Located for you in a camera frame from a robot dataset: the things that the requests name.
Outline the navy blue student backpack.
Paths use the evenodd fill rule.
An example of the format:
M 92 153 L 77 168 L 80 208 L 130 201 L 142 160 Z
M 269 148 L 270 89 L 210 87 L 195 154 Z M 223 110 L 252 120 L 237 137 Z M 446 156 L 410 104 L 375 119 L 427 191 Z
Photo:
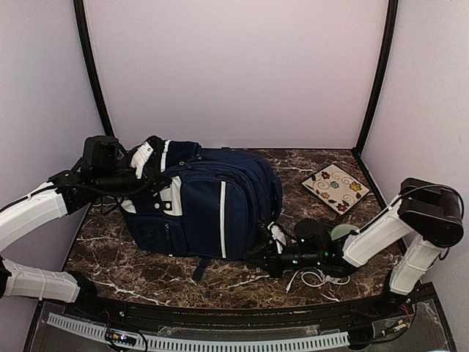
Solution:
M 200 258 L 195 282 L 212 259 L 243 259 L 258 225 L 281 214 L 281 181 L 261 156 L 166 140 L 158 163 L 170 184 L 125 199 L 121 212 L 140 249 Z

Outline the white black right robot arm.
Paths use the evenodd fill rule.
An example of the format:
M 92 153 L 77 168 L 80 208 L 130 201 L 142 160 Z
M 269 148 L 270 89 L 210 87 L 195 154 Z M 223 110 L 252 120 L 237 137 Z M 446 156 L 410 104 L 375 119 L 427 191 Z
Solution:
M 287 269 L 303 268 L 344 278 L 391 244 L 412 235 L 403 258 L 386 277 L 384 294 L 374 301 L 374 312 L 389 318 L 434 262 L 462 240 L 464 215 L 463 198 L 452 187 L 407 178 L 391 204 L 362 228 L 303 219 L 295 225 L 294 242 L 288 246 L 283 243 L 289 236 L 282 226 L 259 222 L 262 242 L 245 260 L 275 278 Z

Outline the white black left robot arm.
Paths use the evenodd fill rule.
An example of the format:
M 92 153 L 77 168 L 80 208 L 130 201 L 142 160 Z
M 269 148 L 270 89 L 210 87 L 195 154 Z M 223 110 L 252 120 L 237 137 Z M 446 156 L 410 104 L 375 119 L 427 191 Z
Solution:
M 171 184 L 163 175 L 169 143 L 151 136 L 130 153 L 112 136 L 85 140 L 76 164 L 48 178 L 36 190 L 1 209 L 1 249 L 41 226 L 69 216 L 102 197 L 118 205 L 154 194 Z M 79 272 L 48 271 L 1 259 L 1 296 L 74 303 L 88 320 L 103 314 L 97 289 Z

